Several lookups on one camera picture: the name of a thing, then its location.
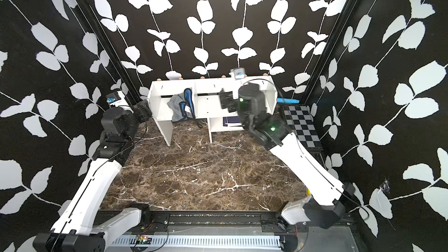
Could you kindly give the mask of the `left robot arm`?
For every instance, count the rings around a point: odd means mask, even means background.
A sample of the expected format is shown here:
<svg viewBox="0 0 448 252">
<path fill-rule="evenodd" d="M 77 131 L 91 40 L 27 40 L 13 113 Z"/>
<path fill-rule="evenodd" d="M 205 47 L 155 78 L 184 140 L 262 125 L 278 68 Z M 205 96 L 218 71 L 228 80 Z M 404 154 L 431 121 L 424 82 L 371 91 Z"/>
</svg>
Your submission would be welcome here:
<svg viewBox="0 0 448 252">
<path fill-rule="evenodd" d="M 112 98 L 107 101 L 110 108 L 103 113 L 100 144 L 86 177 L 51 230 L 34 239 L 33 248 L 38 252 L 103 252 L 144 218 L 141 207 L 130 207 L 93 225 L 109 187 L 137 143 L 139 125 L 152 117 L 147 100 L 134 106 Z"/>
</svg>

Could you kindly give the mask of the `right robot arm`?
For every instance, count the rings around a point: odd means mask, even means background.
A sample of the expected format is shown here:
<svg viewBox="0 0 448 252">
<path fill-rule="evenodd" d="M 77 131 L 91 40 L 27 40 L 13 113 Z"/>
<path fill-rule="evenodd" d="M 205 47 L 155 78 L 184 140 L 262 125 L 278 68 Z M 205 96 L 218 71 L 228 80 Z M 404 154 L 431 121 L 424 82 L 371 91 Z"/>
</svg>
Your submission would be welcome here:
<svg viewBox="0 0 448 252">
<path fill-rule="evenodd" d="M 355 188 L 330 174 L 302 145 L 279 116 L 266 110 L 265 94 L 258 84 L 246 82 L 233 92 L 221 90 L 220 105 L 237 112 L 245 131 L 262 147 L 287 165 L 310 190 L 310 195 L 289 202 L 278 211 L 278 221 L 296 225 L 311 222 L 323 229 L 336 224 L 352 201 Z"/>
</svg>

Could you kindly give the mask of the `grey microfibre cloth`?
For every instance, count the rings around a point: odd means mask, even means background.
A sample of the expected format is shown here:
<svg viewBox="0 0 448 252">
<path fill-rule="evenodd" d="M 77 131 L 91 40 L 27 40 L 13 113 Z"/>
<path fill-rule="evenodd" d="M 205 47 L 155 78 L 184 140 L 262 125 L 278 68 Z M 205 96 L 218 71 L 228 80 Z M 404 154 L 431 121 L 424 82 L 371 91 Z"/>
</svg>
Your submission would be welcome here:
<svg viewBox="0 0 448 252">
<path fill-rule="evenodd" d="M 191 88 L 186 88 L 181 94 L 173 95 L 168 101 L 168 107 L 173 112 L 171 121 L 174 123 L 196 119 Z"/>
</svg>

